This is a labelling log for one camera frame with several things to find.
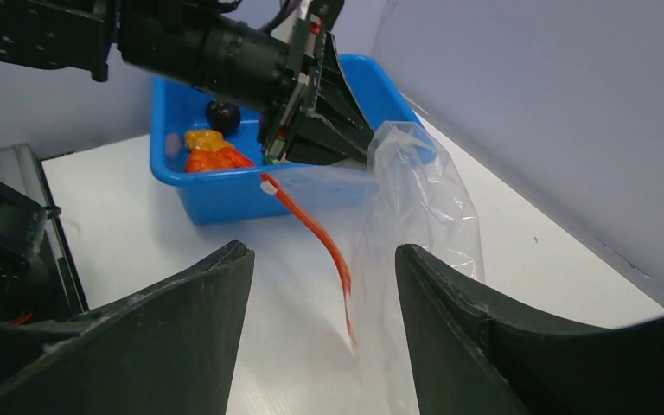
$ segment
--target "plastic bag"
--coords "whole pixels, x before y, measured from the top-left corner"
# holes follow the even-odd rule
[[[274,176],[327,228],[350,266],[360,413],[417,414],[395,249],[421,245],[484,280],[475,209],[449,154],[421,125],[388,122],[375,134],[367,171],[347,163]]]

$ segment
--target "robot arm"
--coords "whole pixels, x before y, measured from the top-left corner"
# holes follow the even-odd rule
[[[0,0],[0,61],[76,67],[108,79],[124,61],[264,114],[259,141],[273,161],[367,161],[373,131],[329,30],[343,0],[314,0],[290,43],[223,14],[239,0]]]

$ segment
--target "table surface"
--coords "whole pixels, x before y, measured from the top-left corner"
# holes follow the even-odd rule
[[[449,151],[480,219],[488,286],[579,322],[619,327],[664,309],[422,119]],[[127,296],[239,239],[256,266],[228,414],[353,413],[339,280],[291,216],[198,228],[151,175],[148,136],[43,163],[91,307]],[[320,372],[327,375],[321,378]]]

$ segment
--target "gray wall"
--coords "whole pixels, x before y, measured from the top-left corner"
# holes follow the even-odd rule
[[[664,1],[388,6],[402,91],[664,304]]]
[[[342,52],[369,54],[385,0],[348,0],[335,32]],[[245,0],[233,18],[259,26],[277,0]],[[45,72],[0,63],[0,147],[28,142],[40,156],[145,134],[151,78],[111,54],[110,80],[75,69]]]

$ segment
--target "dark round object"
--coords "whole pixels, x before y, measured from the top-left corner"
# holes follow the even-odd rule
[[[240,125],[240,108],[227,102],[212,100],[205,109],[210,128],[219,131],[223,136],[233,134]]]

